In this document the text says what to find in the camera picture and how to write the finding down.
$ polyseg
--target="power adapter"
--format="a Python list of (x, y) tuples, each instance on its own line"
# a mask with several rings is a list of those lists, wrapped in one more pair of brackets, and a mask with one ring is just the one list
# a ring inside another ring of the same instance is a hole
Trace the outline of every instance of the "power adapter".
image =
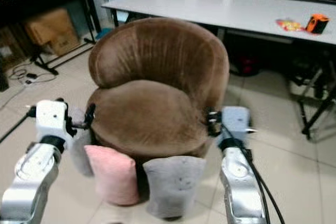
[(35, 80), (35, 79), (37, 79), (38, 76), (37, 76), (37, 74), (34, 74), (34, 73), (28, 73), (28, 74), (26, 74), (26, 77)]

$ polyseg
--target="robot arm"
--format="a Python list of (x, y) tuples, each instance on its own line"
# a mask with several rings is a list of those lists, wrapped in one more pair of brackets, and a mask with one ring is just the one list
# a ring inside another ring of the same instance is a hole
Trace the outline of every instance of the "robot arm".
[(217, 146), (223, 153), (221, 181), (229, 224), (266, 224), (265, 206), (256, 176), (241, 148), (248, 133), (249, 111), (243, 107), (224, 107), (219, 119), (233, 137), (221, 129)]
[[(78, 127), (85, 129), (92, 122), (94, 105), (88, 111), (85, 123)], [(228, 224), (266, 224), (265, 206), (256, 176), (240, 149), (246, 139), (248, 110), (225, 107), (221, 113), (209, 114), (213, 116), (209, 122), (218, 123), (219, 119), (234, 136), (233, 140), (222, 128), (217, 143), (224, 157), (221, 180), (225, 187)], [(16, 164), (14, 181), (3, 196), (0, 224), (41, 222), (49, 188), (58, 175), (61, 154), (72, 145), (76, 131), (72, 129), (64, 102), (40, 101), (36, 107), (36, 118), (40, 142)]]
[(76, 131), (69, 129), (67, 105), (43, 100), (36, 106), (39, 143), (28, 149), (15, 166), (15, 178), (5, 191), (0, 209), (1, 224), (41, 222), (49, 188), (58, 175), (64, 149), (72, 145)]

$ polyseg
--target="brown armchair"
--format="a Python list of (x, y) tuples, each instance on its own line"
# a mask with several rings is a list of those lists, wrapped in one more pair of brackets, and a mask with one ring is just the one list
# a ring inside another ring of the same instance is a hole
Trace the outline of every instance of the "brown armchair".
[(128, 23), (102, 38), (89, 58), (99, 86), (92, 129), (97, 141), (137, 162), (203, 157), (205, 109), (223, 101), (225, 47), (204, 28), (168, 18)]

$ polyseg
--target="cardboard box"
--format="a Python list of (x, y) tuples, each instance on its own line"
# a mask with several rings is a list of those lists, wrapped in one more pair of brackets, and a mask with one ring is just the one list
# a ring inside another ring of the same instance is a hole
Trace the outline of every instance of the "cardboard box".
[(25, 22), (25, 29), (33, 43), (40, 46), (69, 30), (75, 32), (68, 12), (64, 8), (30, 18)]
[(52, 39), (49, 44), (54, 53), (61, 56), (79, 46), (79, 40), (73, 30), (68, 30)]
[(0, 29), (0, 54), (3, 72), (27, 59), (9, 27)]

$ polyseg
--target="white floor tile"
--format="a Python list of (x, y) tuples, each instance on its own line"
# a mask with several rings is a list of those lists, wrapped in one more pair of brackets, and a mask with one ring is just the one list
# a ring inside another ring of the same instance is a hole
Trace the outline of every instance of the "white floor tile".
[[(254, 163), (276, 199), (285, 222), (321, 223), (316, 162), (260, 142), (249, 142)], [(224, 187), (220, 180), (212, 208), (225, 214)], [(272, 223), (279, 223), (270, 203), (269, 209)]]
[(7, 106), (23, 115), (27, 111), (26, 105), (36, 104), (43, 99), (64, 98), (69, 105), (76, 105), (85, 110), (86, 102), (96, 88), (93, 83), (82, 82), (61, 74), (54, 81), (34, 84), (26, 88)]
[[(35, 141), (35, 120), (29, 118), (0, 145), (1, 198), (14, 179), (17, 161)], [(87, 179), (76, 171), (65, 151), (59, 175), (49, 192), (42, 223), (87, 223), (100, 204), (94, 184), (93, 179)]]
[(237, 106), (239, 103), (242, 87), (244, 83), (243, 77), (230, 74), (229, 83), (225, 92), (223, 101), (224, 106)]
[(318, 129), (313, 131), (312, 136), (317, 141), (318, 160), (336, 167), (336, 108), (323, 118)]
[(197, 188), (196, 200), (210, 208), (219, 179), (222, 160), (222, 155), (216, 147), (216, 143), (211, 145), (205, 158), (206, 166)]
[(22, 116), (8, 109), (0, 109), (0, 137), (3, 136), (11, 127), (16, 124)]
[[(13, 124), (17, 121), (15, 117), (8, 117), (8, 119), (13, 119)], [(9, 120), (5, 121), (5, 125), (12, 126)], [(0, 144), (0, 198), (14, 179), (17, 161), (26, 153), (29, 144), (35, 140), (35, 120), (29, 118)]]
[(174, 221), (174, 223), (182, 224), (207, 224), (209, 217), (210, 209), (195, 202), (194, 207), (183, 216), (181, 219)]
[(57, 71), (60, 74), (67, 74), (80, 81), (91, 82), (91, 76), (89, 72), (89, 56), (91, 50), (82, 53), (75, 59), (67, 62), (66, 64), (59, 66)]
[(87, 223), (94, 215), (101, 199), (95, 191), (93, 178), (80, 175), (68, 153), (59, 165), (59, 175), (52, 185), (42, 223)]
[(240, 105), (250, 109), (252, 126), (258, 133), (251, 137), (258, 141), (317, 159), (316, 146), (301, 134), (295, 102), (291, 100), (281, 78), (261, 74), (245, 80)]
[(336, 205), (336, 168), (319, 164), (322, 206), (323, 206), (323, 224), (335, 223), (335, 205)]
[(226, 216), (217, 211), (211, 210), (208, 224), (227, 224)]
[(194, 207), (186, 216), (174, 221), (166, 221), (150, 215), (146, 211), (148, 202), (132, 207), (117, 207), (103, 203), (89, 224), (163, 224), (163, 223), (183, 223), (183, 224), (206, 224), (210, 209), (195, 203)]

